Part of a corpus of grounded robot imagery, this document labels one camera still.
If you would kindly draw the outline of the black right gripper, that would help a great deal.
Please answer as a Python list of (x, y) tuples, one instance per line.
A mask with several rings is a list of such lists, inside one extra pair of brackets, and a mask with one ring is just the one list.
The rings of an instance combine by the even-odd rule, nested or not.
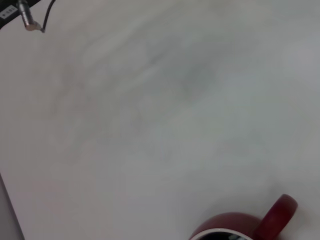
[(20, 17), (25, 26), (39, 27), (40, 24), (33, 19), (31, 14), (31, 7), (38, 2), (39, 0), (1, 0), (0, 26), (4, 27), (15, 18)]

